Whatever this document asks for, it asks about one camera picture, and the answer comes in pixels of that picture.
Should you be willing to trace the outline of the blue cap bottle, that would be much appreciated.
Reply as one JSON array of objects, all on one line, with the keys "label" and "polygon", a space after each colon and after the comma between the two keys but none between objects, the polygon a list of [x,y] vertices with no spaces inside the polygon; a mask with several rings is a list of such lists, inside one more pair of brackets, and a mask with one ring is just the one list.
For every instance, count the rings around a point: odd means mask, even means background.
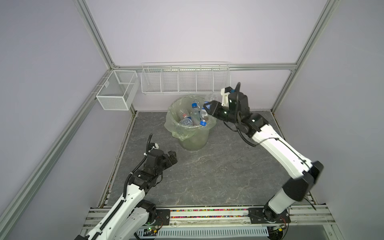
[{"label": "blue cap bottle", "polygon": [[191,118],[194,126],[199,126],[201,122],[200,107],[198,103],[192,103]]}]

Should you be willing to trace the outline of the water bottle blue label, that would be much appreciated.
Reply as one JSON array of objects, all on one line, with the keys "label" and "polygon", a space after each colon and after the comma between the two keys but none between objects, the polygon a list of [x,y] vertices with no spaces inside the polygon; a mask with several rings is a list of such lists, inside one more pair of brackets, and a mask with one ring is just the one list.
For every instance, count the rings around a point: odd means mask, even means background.
[{"label": "water bottle blue label", "polygon": [[193,126],[193,121],[192,121],[191,118],[190,119],[189,118],[185,118],[185,119],[181,120],[179,122],[179,124],[182,125],[182,126],[190,127],[190,126]]},{"label": "water bottle blue label", "polygon": [[189,118],[189,119],[191,118],[190,113],[187,109],[180,109],[179,115],[180,115],[181,120],[183,120],[185,118]]}]

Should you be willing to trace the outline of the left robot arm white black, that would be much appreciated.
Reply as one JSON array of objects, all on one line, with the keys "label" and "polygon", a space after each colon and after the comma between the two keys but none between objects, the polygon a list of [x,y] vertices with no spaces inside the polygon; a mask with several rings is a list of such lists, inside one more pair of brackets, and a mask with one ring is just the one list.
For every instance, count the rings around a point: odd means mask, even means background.
[{"label": "left robot arm white black", "polygon": [[156,205],[144,198],[159,183],[157,180],[163,171],[177,162],[177,153],[174,151],[166,154],[155,148],[147,150],[141,162],[127,176],[118,201],[88,234],[78,235],[76,239],[128,240],[141,226],[153,223]]}]

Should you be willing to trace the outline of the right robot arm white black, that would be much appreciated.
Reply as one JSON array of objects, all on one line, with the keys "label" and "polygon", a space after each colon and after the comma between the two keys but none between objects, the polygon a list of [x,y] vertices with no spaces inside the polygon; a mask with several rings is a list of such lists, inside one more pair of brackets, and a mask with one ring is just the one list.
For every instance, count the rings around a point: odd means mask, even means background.
[{"label": "right robot arm white black", "polygon": [[290,176],[262,211],[266,222],[275,223],[291,205],[305,198],[317,183],[324,165],[304,157],[288,144],[262,115],[251,113],[246,95],[227,88],[222,90],[222,97],[222,102],[211,100],[204,103],[208,115],[234,124],[236,131],[248,145],[266,149]]}]

